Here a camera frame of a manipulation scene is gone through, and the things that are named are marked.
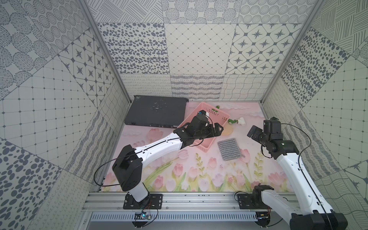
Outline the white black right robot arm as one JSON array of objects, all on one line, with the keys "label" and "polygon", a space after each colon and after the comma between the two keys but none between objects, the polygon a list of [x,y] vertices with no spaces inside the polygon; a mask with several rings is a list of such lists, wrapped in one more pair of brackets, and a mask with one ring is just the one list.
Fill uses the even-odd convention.
[{"label": "white black right robot arm", "polygon": [[284,170],[299,208],[279,195],[273,187],[257,185],[253,189],[252,202],[275,211],[292,230],[345,230],[348,221],[344,214],[336,212],[319,191],[301,158],[301,152],[291,140],[284,140],[281,123],[265,120],[264,127],[252,126],[247,136],[266,148],[271,158]]}]

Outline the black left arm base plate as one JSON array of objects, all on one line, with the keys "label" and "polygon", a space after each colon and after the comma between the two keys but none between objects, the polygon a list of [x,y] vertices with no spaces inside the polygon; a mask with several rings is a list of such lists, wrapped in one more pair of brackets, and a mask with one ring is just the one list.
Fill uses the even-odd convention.
[{"label": "black left arm base plate", "polygon": [[163,194],[149,194],[141,202],[137,202],[131,194],[126,194],[123,209],[158,209],[162,208]]}]

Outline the grey striped square dishcloth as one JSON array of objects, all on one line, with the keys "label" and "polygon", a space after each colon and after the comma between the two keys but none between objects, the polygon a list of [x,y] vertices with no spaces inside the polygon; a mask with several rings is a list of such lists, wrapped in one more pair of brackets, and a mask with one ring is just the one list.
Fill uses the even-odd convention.
[{"label": "grey striped square dishcloth", "polygon": [[218,148],[223,161],[236,160],[241,157],[241,150],[235,138],[219,141]]}]

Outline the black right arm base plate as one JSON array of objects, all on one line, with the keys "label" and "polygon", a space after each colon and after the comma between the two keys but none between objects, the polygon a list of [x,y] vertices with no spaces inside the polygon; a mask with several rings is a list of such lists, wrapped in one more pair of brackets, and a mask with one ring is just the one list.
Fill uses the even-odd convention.
[{"label": "black right arm base plate", "polygon": [[246,193],[238,193],[236,200],[239,205],[239,209],[258,209],[258,207],[253,202],[253,196]]}]

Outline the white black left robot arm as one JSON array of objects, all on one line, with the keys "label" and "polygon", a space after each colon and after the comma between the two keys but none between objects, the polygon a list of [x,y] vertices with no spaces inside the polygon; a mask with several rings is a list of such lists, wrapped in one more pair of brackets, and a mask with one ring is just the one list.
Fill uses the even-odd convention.
[{"label": "white black left robot arm", "polygon": [[222,125],[199,113],[163,139],[136,148],[125,146],[112,165],[119,186],[136,202],[147,201],[149,191],[142,181],[142,171],[147,165],[168,153],[192,146],[196,140],[218,137],[223,130]]}]

